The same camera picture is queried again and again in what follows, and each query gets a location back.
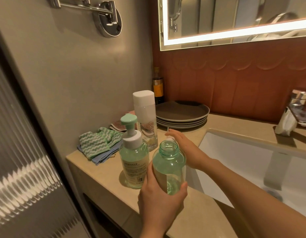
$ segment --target orange label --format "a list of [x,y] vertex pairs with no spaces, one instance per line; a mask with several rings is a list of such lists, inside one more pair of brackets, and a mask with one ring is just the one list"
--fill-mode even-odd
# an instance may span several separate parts
[[154,90],[155,97],[162,97],[163,96],[163,83],[159,80],[154,80],[153,90]]

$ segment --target gray plate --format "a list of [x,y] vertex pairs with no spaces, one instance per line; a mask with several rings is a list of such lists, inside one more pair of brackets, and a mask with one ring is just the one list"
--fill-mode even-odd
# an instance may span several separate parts
[[191,122],[207,117],[210,110],[193,101],[169,101],[156,105],[156,117],[171,122]]
[[167,128],[174,128],[174,129],[188,129],[188,128],[195,128],[195,127],[198,127],[200,125],[203,125],[204,123],[202,124],[197,124],[197,125],[193,125],[193,126],[171,126],[171,125],[165,125],[165,124],[161,124],[161,123],[157,123],[161,126],[164,126],[164,127],[167,127]]
[[199,120],[198,122],[190,123],[190,124],[187,124],[187,123],[186,124],[184,124],[184,123],[171,123],[171,122],[160,121],[160,120],[157,120],[156,122],[158,124],[175,126],[175,127],[191,127],[191,126],[203,124],[203,123],[206,122],[206,120],[207,120],[207,118]]
[[198,124],[198,123],[200,123],[202,121],[206,121],[206,119],[207,119],[207,117],[199,119],[199,120],[196,120],[196,121],[191,121],[191,122],[171,122],[171,121],[166,121],[166,120],[163,120],[163,119],[156,118],[156,121],[160,122],[160,123],[163,123],[163,124],[173,125],[173,126],[177,126],[177,125],[190,126],[190,125]]

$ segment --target sink drain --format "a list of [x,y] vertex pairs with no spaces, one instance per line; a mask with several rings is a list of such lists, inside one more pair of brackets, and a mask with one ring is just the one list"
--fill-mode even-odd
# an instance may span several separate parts
[[279,201],[283,202],[283,197],[276,192],[273,189],[268,189],[268,188],[263,188],[263,190],[265,190],[268,194],[272,195],[274,198],[278,199]]

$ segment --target green bottle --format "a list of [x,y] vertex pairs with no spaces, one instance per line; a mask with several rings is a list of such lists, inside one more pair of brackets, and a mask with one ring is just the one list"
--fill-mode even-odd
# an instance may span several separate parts
[[165,140],[153,155],[153,168],[160,187],[169,195],[176,194],[186,175],[186,157],[174,140]]
[[133,114],[121,118],[121,124],[125,125],[127,132],[122,135],[123,143],[119,148],[127,185],[133,189],[142,187],[149,165],[149,148],[141,132],[135,130],[136,122],[137,117]]

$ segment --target person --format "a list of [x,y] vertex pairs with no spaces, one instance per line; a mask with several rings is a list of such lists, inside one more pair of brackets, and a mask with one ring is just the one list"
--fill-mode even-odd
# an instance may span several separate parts
[[[181,132],[170,129],[165,135],[175,138],[187,165],[205,172],[222,189],[255,237],[306,238],[305,216],[211,159]],[[175,195],[166,194],[155,179],[151,162],[138,196],[143,220],[140,238],[163,237],[186,196],[187,182]]]

